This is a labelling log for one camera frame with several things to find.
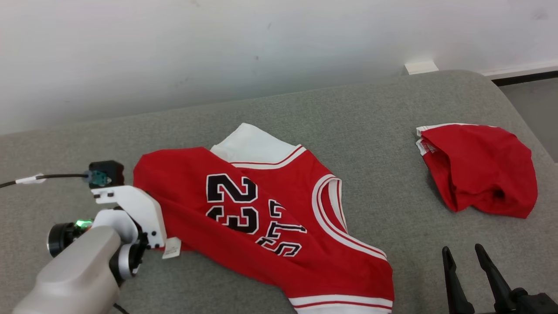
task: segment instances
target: white plastic bracket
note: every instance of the white plastic bracket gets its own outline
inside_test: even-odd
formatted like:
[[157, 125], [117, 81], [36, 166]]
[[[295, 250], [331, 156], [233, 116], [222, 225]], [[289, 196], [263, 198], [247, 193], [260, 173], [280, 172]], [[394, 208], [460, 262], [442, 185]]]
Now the white plastic bracket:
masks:
[[146, 192], [131, 185], [92, 189], [97, 204], [117, 203], [147, 233], [152, 248], [162, 248], [167, 241], [161, 205]]

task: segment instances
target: black cable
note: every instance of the black cable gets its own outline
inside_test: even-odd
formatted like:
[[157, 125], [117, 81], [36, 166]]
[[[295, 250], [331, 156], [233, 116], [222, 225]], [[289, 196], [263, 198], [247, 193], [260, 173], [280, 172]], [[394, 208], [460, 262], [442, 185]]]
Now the black cable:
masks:
[[40, 179], [52, 179], [52, 178], [87, 178], [87, 174], [83, 173], [70, 173], [70, 174], [45, 174], [45, 175], [38, 175], [36, 178], [37, 180]]
[[[88, 177], [89, 176], [87, 174], [83, 174], [83, 173], [70, 173], [70, 174], [44, 174], [44, 175], [38, 175], [35, 178], [37, 180], [41, 180], [41, 179], [52, 179], [52, 178], [88, 178]], [[0, 189], [15, 184], [17, 184], [16, 181], [2, 183], [0, 184]]]
[[1, 188], [5, 188], [5, 187], [9, 187], [9, 186], [14, 185], [14, 184], [16, 184], [15, 181], [10, 181], [10, 182], [6, 182], [6, 183], [2, 183], [2, 184], [0, 184], [0, 189], [1, 189]]
[[122, 313], [122, 314], [130, 314], [130, 313], [128, 313], [125, 309], [123, 309], [120, 305], [118, 305], [118, 304], [116, 304], [116, 303], [113, 304], [113, 306], [114, 306], [115, 309], [119, 310], [120, 313]]

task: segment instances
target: white wall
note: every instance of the white wall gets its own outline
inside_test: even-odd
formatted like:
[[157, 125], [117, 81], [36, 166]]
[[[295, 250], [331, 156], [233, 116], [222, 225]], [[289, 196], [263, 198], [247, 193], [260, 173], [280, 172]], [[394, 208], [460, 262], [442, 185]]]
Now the white wall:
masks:
[[0, 134], [368, 82], [558, 64], [556, 0], [4, 0]]

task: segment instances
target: black and white lettering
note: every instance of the black and white lettering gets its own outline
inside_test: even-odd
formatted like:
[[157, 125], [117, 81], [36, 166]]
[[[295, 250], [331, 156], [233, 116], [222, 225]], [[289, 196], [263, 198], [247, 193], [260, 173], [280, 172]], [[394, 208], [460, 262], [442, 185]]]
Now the black and white lettering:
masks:
[[267, 238], [270, 239], [279, 239], [281, 234], [277, 231], [278, 229], [289, 230], [289, 231], [298, 231], [302, 233], [306, 233], [306, 228], [301, 225], [287, 225], [284, 223], [278, 223], [277, 221], [272, 221], [270, 223], [269, 228], [267, 229]]
[[277, 245], [276, 248], [273, 248], [276, 242], [277, 241], [275, 240], [271, 240], [266, 237], [261, 237], [256, 243], [261, 245], [266, 250], [272, 251], [273, 253], [279, 256], [285, 256], [285, 257], [295, 256], [302, 248], [302, 245], [294, 242], [281, 242]]
[[206, 190], [208, 203], [220, 203], [225, 201], [225, 190], [235, 203], [252, 203], [258, 198], [258, 187], [247, 177], [242, 177], [243, 192], [226, 173], [210, 174], [206, 179]]
[[245, 234], [255, 234], [259, 229], [258, 211], [254, 207], [241, 207], [240, 210], [242, 213], [240, 217], [237, 215], [227, 215], [225, 223], [219, 221], [220, 218], [225, 217], [223, 206], [213, 206], [205, 215], [232, 230]]
[[285, 210], [285, 208], [274, 199], [270, 199], [269, 206], [270, 216], [274, 218], [281, 218], [281, 212], [279, 211], [279, 209]]

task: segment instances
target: green light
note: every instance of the green light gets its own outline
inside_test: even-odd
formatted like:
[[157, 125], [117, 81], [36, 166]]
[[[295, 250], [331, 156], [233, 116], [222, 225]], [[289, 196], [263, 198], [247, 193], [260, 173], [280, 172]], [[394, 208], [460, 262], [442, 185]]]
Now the green light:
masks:
[[80, 228], [87, 228], [93, 224], [93, 220], [78, 220], [75, 222], [75, 225]]

